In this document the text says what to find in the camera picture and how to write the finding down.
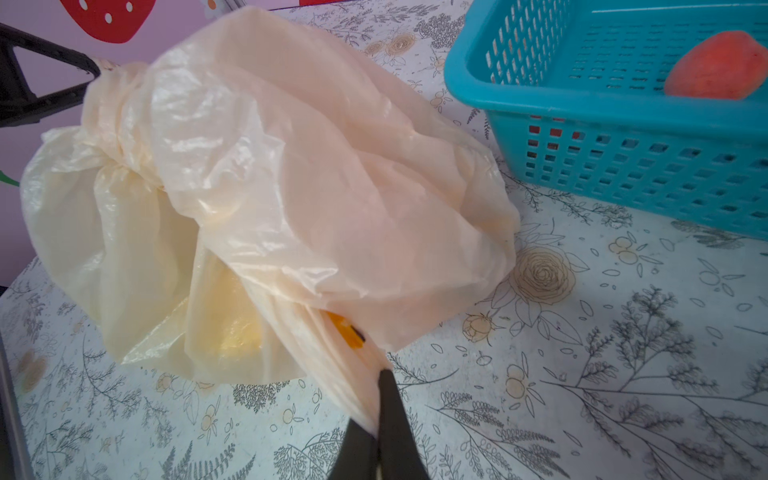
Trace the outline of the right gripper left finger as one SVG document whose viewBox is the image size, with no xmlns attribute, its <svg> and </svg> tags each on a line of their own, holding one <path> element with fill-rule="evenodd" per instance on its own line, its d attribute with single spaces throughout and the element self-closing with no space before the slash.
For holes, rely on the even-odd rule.
<svg viewBox="0 0 768 480">
<path fill-rule="evenodd" d="M 349 420 L 328 480 L 375 480 L 378 466 L 377 439 Z"/>
</svg>

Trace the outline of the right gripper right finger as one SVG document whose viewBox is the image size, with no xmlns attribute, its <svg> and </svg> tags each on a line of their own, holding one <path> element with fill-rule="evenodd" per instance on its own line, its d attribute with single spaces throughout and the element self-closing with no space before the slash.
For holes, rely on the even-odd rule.
<svg viewBox="0 0 768 480">
<path fill-rule="evenodd" d="M 380 415 L 378 452 L 384 480 L 429 480 L 408 421 L 394 374 L 379 374 Z"/>
</svg>

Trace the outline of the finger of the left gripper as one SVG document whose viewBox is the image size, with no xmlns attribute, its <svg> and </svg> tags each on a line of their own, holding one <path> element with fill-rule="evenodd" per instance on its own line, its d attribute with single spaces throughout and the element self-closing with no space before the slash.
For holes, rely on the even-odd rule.
<svg viewBox="0 0 768 480">
<path fill-rule="evenodd" d="M 101 69 L 87 55 L 1 26 L 1 126 L 17 127 L 80 105 Z"/>
</svg>

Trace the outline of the banana print plastic bag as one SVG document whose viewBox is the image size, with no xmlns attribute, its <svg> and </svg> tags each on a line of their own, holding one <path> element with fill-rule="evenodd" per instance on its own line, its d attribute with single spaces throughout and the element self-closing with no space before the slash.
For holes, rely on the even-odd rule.
<svg viewBox="0 0 768 480">
<path fill-rule="evenodd" d="M 372 433 L 387 353 L 489 295 L 520 226 L 488 148 L 362 52 L 255 7 L 102 73 L 20 194 L 116 362 L 307 375 Z"/>
</svg>

